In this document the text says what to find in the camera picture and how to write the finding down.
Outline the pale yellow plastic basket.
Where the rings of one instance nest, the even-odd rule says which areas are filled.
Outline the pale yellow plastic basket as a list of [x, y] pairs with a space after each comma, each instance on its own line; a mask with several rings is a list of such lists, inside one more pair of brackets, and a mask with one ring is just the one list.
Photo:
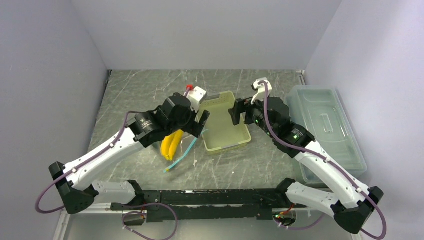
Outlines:
[[244, 147], [252, 140], [244, 118], [240, 116], [240, 124], [233, 125], [229, 109], [233, 108], [235, 95], [232, 91], [224, 91], [208, 96], [199, 107], [199, 114], [209, 112], [204, 126], [202, 139], [206, 152], [217, 154], [238, 147]]

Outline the clear zip bag blue zipper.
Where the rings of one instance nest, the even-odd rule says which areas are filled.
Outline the clear zip bag blue zipper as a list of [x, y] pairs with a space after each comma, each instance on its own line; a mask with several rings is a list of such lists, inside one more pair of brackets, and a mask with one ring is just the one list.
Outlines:
[[154, 148], [154, 150], [156, 151], [156, 153], [158, 154], [159, 158], [161, 159], [162, 162], [166, 163], [166, 168], [163, 170], [163, 173], [168, 173], [170, 172], [174, 167], [176, 167], [179, 162], [181, 162], [184, 158], [187, 157], [187, 155], [189, 154], [189, 152], [194, 148], [196, 142], [198, 141], [199, 138], [201, 138], [201, 136], [208, 131], [207, 129], [204, 129], [200, 135], [200, 137], [196, 138], [186, 132], [183, 132], [183, 136], [181, 138], [181, 141], [177, 147], [176, 153], [173, 157], [172, 161], [166, 160], [162, 155], [161, 155], [161, 143], [162, 141], [156, 142], [154, 143], [152, 146]]

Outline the yellow banana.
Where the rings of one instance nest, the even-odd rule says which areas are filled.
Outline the yellow banana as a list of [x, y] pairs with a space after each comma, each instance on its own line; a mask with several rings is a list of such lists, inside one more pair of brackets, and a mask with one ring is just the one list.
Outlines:
[[177, 130], [176, 132], [166, 136], [161, 142], [160, 153], [167, 161], [173, 160], [183, 134], [184, 132], [182, 130]]

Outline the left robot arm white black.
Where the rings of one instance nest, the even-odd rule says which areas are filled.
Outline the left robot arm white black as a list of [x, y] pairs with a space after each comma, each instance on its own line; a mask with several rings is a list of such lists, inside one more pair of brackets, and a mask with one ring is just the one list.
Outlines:
[[120, 130], [86, 155], [66, 164], [49, 166], [54, 184], [68, 214], [77, 214], [93, 204], [117, 203], [131, 210], [145, 203], [145, 194], [135, 180], [104, 182], [98, 175], [108, 166], [140, 152], [178, 130], [199, 137], [210, 113], [196, 120], [207, 93], [196, 87], [186, 95], [174, 93], [163, 104], [125, 116]]

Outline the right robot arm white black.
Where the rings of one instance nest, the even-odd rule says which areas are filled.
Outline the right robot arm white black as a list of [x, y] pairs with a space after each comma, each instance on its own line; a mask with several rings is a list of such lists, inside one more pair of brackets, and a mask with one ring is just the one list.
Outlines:
[[278, 150], [311, 170], [331, 190], [307, 187], [286, 178], [276, 188], [275, 200], [280, 207], [304, 205], [332, 217], [351, 234], [362, 232], [375, 240], [386, 237], [387, 221], [378, 206], [384, 192], [344, 170], [307, 129], [291, 120], [290, 109], [282, 99], [239, 98], [228, 112], [234, 125], [245, 114], [245, 124], [261, 128]]

